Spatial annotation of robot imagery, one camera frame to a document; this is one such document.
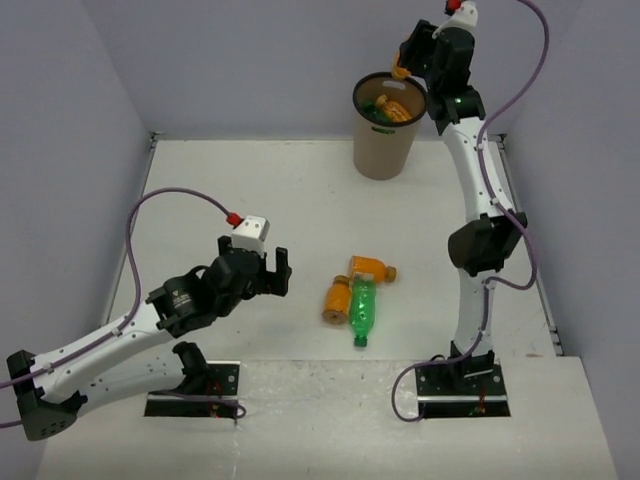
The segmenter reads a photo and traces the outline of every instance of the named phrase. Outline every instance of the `bin rim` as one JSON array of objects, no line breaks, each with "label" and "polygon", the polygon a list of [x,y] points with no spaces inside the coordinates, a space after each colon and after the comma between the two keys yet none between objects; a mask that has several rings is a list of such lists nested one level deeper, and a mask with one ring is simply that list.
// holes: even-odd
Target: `bin rim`
[{"label": "bin rim", "polygon": [[[407,82],[407,83],[413,85],[422,94],[422,98],[424,100],[424,108],[422,109],[422,111],[418,115],[413,117],[411,120],[407,120],[406,122],[398,122],[398,123],[389,124],[389,123],[378,122],[378,121],[370,118],[369,116],[367,116],[364,113],[364,111],[362,110],[362,107],[360,105],[358,105],[358,101],[356,100],[356,92],[358,91],[358,89],[360,88],[360,86],[363,83],[368,82],[369,80],[371,80],[373,78],[389,78],[389,79],[391,79],[393,81],[396,81],[396,82]],[[375,72],[375,73],[370,73],[366,77],[362,77],[360,80],[358,80],[358,83],[356,83],[355,87],[353,87],[353,92],[351,94],[351,99],[353,101],[353,106],[355,107],[356,111],[360,114],[360,116],[362,116],[363,118],[365,118],[369,122],[373,123],[374,125],[377,125],[377,126],[383,127],[383,128],[387,128],[387,129],[394,129],[394,128],[399,128],[399,127],[406,127],[407,125],[412,125],[412,124],[422,120],[422,117],[424,117],[424,114],[427,113],[427,91],[425,90],[425,88],[422,85],[420,85],[418,82],[416,82],[415,79],[413,79],[411,77],[407,77],[407,78],[404,78],[402,80],[395,79],[395,78],[393,78],[393,75],[391,75],[391,72]]]}]

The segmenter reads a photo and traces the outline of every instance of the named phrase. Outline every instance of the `beige bucket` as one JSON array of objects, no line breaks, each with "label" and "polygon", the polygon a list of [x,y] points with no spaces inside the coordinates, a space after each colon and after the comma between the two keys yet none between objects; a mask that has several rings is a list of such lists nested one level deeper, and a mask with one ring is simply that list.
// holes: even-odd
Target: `beige bucket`
[{"label": "beige bucket", "polygon": [[[401,123],[378,123],[369,118],[362,105],[386,95],[400,103],[411,120]],[[427,92],[414,79],[394,80],[391,73],[367,75],[353,89],[356,109],[353,133],[353,163],[365,177],[388,180],[404,168],[413,139],[420,128],[420,120],[427,111]]]}]

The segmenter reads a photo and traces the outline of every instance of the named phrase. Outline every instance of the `green plastic bottle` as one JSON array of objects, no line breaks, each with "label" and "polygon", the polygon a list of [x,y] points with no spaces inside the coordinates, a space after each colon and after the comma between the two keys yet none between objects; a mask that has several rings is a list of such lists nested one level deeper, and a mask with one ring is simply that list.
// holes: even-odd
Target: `green plastic bottle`
[{"label": "green plastic bottle", "polygon": [[356,278],[351,289],[349,323],[355,335],[356,347],[367,346],[367,336],[373,328],[376,317],[376,284],[373,281]]}]

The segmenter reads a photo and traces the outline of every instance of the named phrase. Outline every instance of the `robotic arm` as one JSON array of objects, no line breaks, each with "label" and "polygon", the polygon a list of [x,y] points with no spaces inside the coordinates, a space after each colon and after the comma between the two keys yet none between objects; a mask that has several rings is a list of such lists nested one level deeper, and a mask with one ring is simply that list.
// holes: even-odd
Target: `robotic arm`
[{"label": "robotic arm", "polygon": [[428,114],[453,157],[466,210],[466,224],[448,242],[449,257],[460,276],[458,327],[450,361],[416,370],[421,418],[468,412],[469,404],[478,402],[478,392],[487,392],[483,394],[487,402],[506,404],[491,340],[491,306],[495,279],[521,233],[498,206],[527,226],[526,215],[513,211],[500,185],[488,139],[478,140],[485,130],[485,110],[480,94],[468,84],[476,4],[449,0],[445,12],[450,18],[439,27],[418,22],[400,45],[392,69],[395,78],[424,79]]},{"label": "robotic arm", "polygon": [[[193,343],[178,343],[171,352],[147,363],[135,355],[226,317],[241,300],[256,295],[285,296],[292,270],[288,252],[276,248],[276,270],[266,267],[264,241],[269,222],[247,216],[231,236],[218,239],[219,256],[152,291],[132,320],[122,319],[48,353],[24,350],[7,359],[12,379],[38,370],[43,375],[14,385],[22,426],[29,440],[42,440],[69,428],[78,417],[117,400],[146,392],[188,395],[203,391],[209,380],[207,362]],[[110,339],[88,348],[104,337]],[[54,367],[70,352],[85,351]]]}]

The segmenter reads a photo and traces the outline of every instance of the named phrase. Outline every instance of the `white table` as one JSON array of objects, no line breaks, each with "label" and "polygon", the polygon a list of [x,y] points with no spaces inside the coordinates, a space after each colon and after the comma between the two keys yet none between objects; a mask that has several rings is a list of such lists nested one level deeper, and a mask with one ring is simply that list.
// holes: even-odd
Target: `white table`
[{"label": "white table", "polygon": [[[40,480],[615,478],[582,365],[555,356],[535,290],[499,288],[495,297],[511,418],[406,425],[393,417],[397,372],[409,359],[446,353],[455,329],[458,277],[446,245],[464,222],[462,195],[441,142],[418,142],[405,171],[382,183],[357,174],[350,153],[341,141],[160,143],[147,191],[195,188],[240,214],[264,215],[268,251],[289,249],[286,298],[255,298],[181,339],[197,342],[211,360],[242,360],[240,392],[250,414],[238,427],[143,418],[144,397],[128,399],[51,439]],[[217,237],[228,231],[202,201],[151,200],[134,234],[144,291],[210,263]],[[364,351],[353,348],[347,328],[320,319],[326,289],[352,254],[399,272],[379,290]],[[522,245],[504,275],[526,279]],[[125,269],[114,316],[132,299]],[[414,397],[408,376],[399,394],[405,412],[415,410]]]}]

